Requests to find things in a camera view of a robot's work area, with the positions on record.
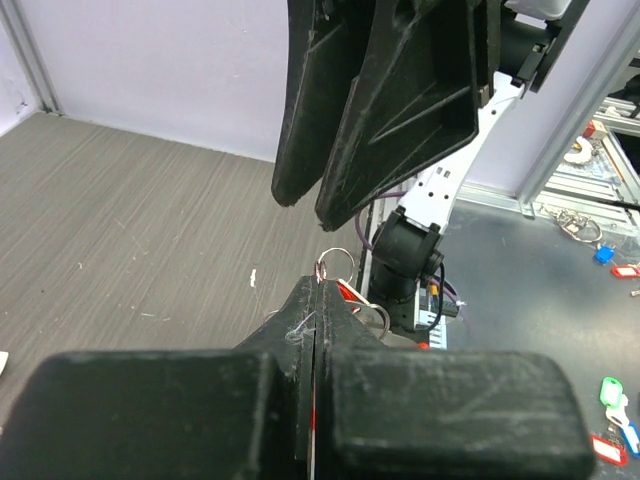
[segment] screw hole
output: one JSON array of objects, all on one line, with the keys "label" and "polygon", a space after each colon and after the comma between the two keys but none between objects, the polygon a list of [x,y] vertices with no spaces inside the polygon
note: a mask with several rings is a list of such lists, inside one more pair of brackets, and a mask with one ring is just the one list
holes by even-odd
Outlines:
[{"label": "screw hole", "polygon": [[416,16],[416,10],[411,0],[400,0],[396,5],[396,12],[393,15],[393,23],[396,27],[405,28]]}]

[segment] dark gray table surface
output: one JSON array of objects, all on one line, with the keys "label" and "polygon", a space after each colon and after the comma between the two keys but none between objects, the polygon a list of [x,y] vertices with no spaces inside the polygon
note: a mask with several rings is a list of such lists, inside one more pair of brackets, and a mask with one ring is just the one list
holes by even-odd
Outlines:
[{"label": "dark gray table surface", "polygon": [[[634,238],[615,237],[614,243],[619,259],[640,254]],[[630,296],[638,282],[613,277],[593,260],[592,247],[547,219],[465,202],[458,202],[441,249],[447,279],[468,303],[464,321],[447,326],[450,350],[551,357],[573,383],[588,428],[597,434],[608,425],[600,385],[605,376],[616,377],[629,396],[629,418],[640,423],[640,297]],[[599,462],[594,478],[610,476],[640,478],[640,459],[630,457],[623,468]]]}]

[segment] wood grain surface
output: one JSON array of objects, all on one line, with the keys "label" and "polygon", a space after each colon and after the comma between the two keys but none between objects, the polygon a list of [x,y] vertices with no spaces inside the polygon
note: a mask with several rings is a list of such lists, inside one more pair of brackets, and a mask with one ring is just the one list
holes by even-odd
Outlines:
[{"label": "wood grain surface", "polygon": [[314,194],[279,207],[272,171],[45,114],[0,138],[0,423],[51,354],[233,347],[323,250],[358,261],[352,225],[324,233]]}]

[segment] black cable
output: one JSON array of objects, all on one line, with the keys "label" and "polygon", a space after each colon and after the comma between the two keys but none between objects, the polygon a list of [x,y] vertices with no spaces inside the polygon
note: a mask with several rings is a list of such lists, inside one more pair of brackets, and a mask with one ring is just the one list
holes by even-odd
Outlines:
[{"label": "black cable", "polygon": [[440,288],[438,289],[438,313],[436,314],[436,318],[433,320],[431,325],[425,328],[423,331],[426,333],[430,333],[434,328],[436,328],[440,324],[440,320],[442,320],[442,310],[444,309],[444,287],[446,285],[446,280],[444,278],[444,263],[440,264]]}]

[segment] green key tag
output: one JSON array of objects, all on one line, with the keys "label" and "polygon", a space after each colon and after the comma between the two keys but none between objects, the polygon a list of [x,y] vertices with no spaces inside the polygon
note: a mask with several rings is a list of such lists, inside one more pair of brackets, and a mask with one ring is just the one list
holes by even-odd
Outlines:
[{"label": "green key tag", "polygon": [[605,407],[618,408],[622,400],[622,384],[613,377],[605,377],[600,389],[600,401]]}]

